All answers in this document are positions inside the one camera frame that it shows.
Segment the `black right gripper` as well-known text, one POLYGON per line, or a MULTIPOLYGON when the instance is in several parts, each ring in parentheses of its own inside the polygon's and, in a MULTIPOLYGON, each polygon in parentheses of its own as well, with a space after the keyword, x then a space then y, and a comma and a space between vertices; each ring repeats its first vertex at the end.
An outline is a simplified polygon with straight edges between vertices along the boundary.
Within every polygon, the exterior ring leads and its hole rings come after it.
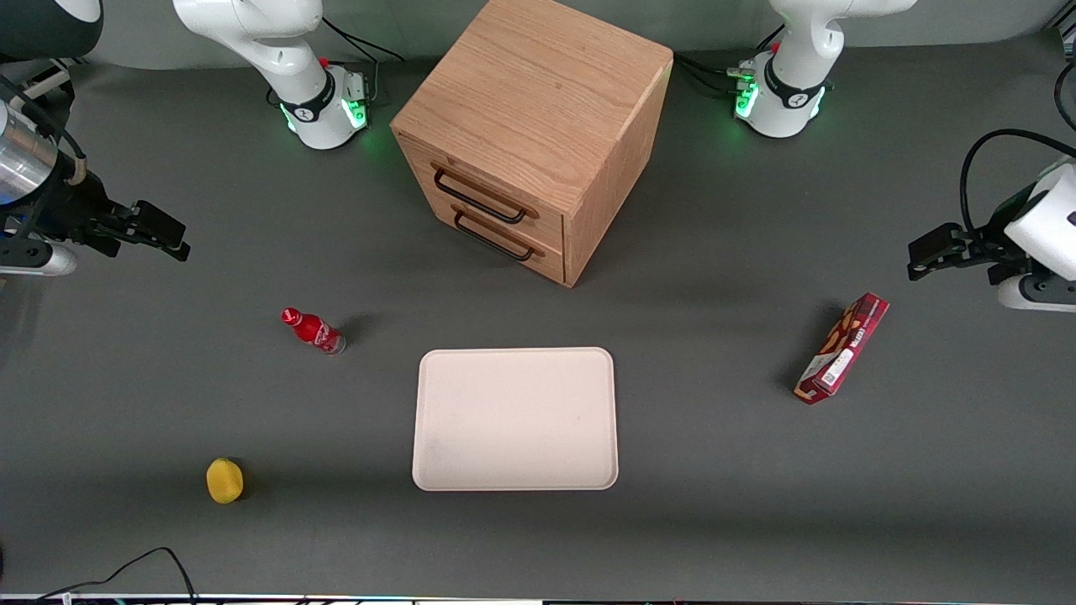
POLYGON ((61 170, 49 175, 49 240, 89 247, 108 257, 118 256, 122 244, 145 245, 173 261, 188 261, 192 245, 185 231, 184 223, 146 200, 132 210, 112 202, 103 181, 91 172, 76 185, 66 183, 61 170))

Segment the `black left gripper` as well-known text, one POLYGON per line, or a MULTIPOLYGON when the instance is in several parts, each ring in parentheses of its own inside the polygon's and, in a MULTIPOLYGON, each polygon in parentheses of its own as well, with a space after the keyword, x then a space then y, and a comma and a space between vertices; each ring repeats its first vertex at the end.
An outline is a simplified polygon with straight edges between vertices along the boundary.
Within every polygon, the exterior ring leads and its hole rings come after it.
POLYGON ((1005 199, 981 226, 973 226, 968 192, 958 194, 965 231, 957 223, 944 223, 915 239, 908 248, 908 280, 919 281, 944 269, 987 265, 992 286, 1008 282, 1019 286, 1036 271, 1035 261, 1015 243, 1005 229, 1030 207, 1032 189, 1022 188, 1005 199))

